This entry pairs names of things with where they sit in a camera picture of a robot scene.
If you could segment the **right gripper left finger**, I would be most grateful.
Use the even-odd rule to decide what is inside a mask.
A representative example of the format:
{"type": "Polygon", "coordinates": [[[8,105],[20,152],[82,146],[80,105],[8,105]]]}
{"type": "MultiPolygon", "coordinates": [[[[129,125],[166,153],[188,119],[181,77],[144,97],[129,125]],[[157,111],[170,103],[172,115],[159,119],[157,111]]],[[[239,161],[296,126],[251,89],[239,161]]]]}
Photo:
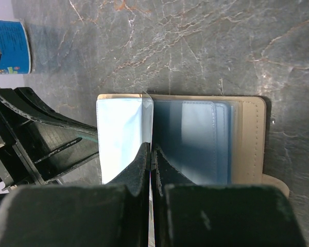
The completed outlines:
{"type": "Polygon", "coordinates": [[[0,246],[147,246],[150,146],[99,186],[21,186],[0,204],[0,246]]]}

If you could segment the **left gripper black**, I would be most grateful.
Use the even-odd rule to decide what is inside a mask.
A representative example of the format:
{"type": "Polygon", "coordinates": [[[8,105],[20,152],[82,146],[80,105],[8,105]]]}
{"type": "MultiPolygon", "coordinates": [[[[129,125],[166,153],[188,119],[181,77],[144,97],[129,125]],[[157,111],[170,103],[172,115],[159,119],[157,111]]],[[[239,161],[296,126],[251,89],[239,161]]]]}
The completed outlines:
{"type": "Polygon", "coordinates": [[[58,184],[98,157],[97,128],[49,107],[30,87],[0,89],[0,182],[58,184]]]}

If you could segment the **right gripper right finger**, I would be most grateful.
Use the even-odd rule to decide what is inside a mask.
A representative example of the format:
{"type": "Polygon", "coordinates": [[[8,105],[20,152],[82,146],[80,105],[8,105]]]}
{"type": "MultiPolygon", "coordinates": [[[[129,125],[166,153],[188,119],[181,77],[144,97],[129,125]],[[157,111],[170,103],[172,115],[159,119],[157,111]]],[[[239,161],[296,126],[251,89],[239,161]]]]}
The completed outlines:
{"type": "Polygon", "coordinates": [[[156,246],[306,246],[287,197],[268,185],[196,185],[153,150],[156,246]]]}

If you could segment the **beige leather card holder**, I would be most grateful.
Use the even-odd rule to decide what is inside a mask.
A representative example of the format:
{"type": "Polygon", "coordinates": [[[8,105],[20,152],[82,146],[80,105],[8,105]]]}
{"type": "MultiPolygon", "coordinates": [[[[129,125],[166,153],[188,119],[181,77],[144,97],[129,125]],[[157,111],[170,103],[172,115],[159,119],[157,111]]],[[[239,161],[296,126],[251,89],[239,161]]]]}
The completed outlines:
{"type": "Polygon", "coordinates": [[[263,173],[266,103],[260,97],[101,94],[96,115],[105,184],[149,143],[195,184],[264,184],[289,196],[283,181],[263,173]]]}

